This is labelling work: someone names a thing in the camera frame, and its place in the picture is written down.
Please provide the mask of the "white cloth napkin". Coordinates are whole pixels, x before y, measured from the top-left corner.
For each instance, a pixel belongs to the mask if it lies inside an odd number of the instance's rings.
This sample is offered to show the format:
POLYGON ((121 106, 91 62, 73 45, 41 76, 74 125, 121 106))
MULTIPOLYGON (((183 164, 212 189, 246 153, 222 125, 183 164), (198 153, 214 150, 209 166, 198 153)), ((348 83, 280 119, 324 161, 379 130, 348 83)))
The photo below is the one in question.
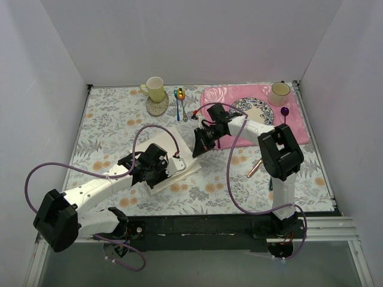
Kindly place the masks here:
POLYGON ((158 133, 153 138, 136 147, 137 151, 145 151, 150 144, 156 144, 168 153, 169 166, 167 169, 171 172, 171 177, 150 188, 151 194, 158 193, 201 169, 201 165, 196 158, 192 157, 191 150, 178 130, 175 127, 170 127, 168 130, 174 136, 179 146, 179 158, 174 158, 177 148, 173 138, 165 131, 158 133))

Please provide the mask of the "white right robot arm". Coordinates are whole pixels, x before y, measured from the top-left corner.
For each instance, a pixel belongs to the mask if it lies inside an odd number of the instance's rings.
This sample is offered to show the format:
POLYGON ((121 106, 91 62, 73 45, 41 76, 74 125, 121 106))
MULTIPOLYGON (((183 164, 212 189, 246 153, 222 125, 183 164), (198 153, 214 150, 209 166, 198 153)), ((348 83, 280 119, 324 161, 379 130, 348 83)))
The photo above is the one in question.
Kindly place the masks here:
POLYGON ((197 111, 192 115, 192 119, 199 122, 194 130, 193 157, 215 148, 224 136, 232 136, 235 141, 244 138, 258 145, 262 163, 270 176, 273 204, 271 210, 251 213, 257 217, 252 223, 253 235, 265 239, 292 234, 298 224, 295 183, 304 156, 291 128, 286 124, 268 126, 255 122, 238 108, 230 113, 223 103, 209 103, 206 108, 209 121, 197 111))

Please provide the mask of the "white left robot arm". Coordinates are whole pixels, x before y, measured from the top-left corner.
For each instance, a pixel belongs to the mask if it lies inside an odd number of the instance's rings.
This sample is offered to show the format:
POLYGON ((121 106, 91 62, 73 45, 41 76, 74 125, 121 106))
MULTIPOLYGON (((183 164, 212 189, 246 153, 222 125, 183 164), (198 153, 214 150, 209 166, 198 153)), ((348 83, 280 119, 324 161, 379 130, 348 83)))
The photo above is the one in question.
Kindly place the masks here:
POLYGON ((77 188, 62 193, 49 191, 38 209, 33 225, 55 252, 70 247, 79 236, 105 235, 120 240, 127 233, 128 218, 116 207, 98 214, 85 214, 109 196, 139 182, 150 188, 170 178, 175 172, 176 153, 152 143, 145 151, 131 153, 120 159, 109 171, 77 188))

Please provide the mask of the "blue floral plate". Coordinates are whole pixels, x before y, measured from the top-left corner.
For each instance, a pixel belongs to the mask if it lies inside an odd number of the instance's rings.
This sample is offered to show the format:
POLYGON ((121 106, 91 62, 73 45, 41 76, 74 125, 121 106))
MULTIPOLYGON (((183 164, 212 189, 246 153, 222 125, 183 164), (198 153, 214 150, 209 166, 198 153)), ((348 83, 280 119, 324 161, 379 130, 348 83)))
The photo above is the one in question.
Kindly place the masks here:
POLYGON ((269 126, 273 125, 273 110, 266 102, 261 99, 245 97, 234 101, 232 106, 248 114, 248 118, 250 120, 269 126))

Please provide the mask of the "rainbow gold spoon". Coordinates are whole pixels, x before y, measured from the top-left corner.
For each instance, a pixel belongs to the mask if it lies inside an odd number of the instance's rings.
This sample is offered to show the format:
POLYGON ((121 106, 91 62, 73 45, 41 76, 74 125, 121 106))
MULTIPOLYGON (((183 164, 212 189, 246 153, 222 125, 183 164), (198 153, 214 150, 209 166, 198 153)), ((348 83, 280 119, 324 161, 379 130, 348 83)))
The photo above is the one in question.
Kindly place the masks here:
POLYGON ((184 100, 186 98, 186 95, 185 95, 185 92, 182 88, 177 88, 177 98, 181 102, 181 107, 182 107, 182 111, 183 111, 183 121, 187 122, 188 117, 187 117, 186 110, 184 107, 184 100))

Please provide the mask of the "woven round coaster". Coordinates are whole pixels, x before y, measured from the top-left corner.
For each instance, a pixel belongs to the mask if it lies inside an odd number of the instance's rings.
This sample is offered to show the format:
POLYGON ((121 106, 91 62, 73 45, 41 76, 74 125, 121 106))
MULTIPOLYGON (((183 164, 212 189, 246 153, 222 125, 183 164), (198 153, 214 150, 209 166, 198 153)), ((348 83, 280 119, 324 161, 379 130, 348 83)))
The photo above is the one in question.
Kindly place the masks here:
POLYGON ((164 97, 161 102, 154 102, 150 97, 148 97, 146 101, 147 112, 154 117, 163 115, 168 109, 168 106, 169 96, 167 92, 164 92, 164 97))

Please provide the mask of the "blue fork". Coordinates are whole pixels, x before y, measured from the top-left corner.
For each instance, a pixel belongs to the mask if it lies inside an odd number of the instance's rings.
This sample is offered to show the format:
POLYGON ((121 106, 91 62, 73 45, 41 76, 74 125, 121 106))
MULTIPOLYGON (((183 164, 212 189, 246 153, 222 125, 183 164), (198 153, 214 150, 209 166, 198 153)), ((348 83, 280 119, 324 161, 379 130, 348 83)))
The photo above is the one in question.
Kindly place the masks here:
POLYGON ((180 112, 179 112, 179 98, 178 98, 178 88, 174 88, 174 97, 176 100, 176 109, 177 109, 177 121, 180 121, 180 112))

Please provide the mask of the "cream enamel mug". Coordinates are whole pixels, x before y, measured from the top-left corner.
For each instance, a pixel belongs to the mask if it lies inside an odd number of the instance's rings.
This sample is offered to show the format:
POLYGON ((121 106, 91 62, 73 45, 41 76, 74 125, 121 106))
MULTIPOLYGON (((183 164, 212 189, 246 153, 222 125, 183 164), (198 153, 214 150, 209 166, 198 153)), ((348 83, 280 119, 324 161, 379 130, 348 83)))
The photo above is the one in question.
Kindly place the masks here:
POLYGON ((268 94, 268 101, 273 106, 282 106, 288 99, 291 88, 284 81, 273 83, 268 94))

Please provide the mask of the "purple spoon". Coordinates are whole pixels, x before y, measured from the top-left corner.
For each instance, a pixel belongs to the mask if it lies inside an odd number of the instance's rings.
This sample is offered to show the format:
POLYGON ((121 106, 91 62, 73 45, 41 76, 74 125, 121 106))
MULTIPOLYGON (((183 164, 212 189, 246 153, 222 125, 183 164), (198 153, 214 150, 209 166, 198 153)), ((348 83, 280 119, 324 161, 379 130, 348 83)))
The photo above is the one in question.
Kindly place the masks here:
POLYGON ((290 113, 290 110, 286 106, 283 106, 281 108, 281 115, 284 117, 284 124, 286 124, 286 119, 289 113, 290 113))

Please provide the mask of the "pink floral placemat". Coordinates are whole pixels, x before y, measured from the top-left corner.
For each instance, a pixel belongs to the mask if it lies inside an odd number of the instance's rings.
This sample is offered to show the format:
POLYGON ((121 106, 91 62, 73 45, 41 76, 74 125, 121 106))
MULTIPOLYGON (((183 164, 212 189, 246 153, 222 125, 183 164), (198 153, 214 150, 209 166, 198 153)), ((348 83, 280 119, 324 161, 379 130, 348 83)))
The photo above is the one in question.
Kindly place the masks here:
MULTIPOLYGON (((270 86, 266 84, 208 87, 205 88, 201 94, 200 104, 204 105, 211 102, 221 102, 232 105, 234 101, 245 97, 261 99, 272 108, 274 113, 273 126, 278 126, 284 123, 284 117, 281 115, 280 106, 273 106, 268 102, 269 92, 270 86)), ((284 106, 290 110, 290 113, 286 119, 286 124, 290 126, 298 144, 308 144, 308 132, 306 131, 304 120, 300 113, 295 95, 292 91, 290 92, 284 106)))

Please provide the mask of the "yellow green mug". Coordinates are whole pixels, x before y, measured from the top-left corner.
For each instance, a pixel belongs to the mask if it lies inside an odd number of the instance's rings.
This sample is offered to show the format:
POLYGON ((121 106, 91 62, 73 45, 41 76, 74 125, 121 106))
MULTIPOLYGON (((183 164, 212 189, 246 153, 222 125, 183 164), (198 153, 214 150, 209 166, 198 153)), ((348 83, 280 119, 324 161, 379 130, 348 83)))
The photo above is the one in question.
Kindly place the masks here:
POLYGON ((153 102, 159 103, 165 95, 164 82, 160 77, 151 77, 145 84, 140 86, 140 91, 147 95, 153 102))

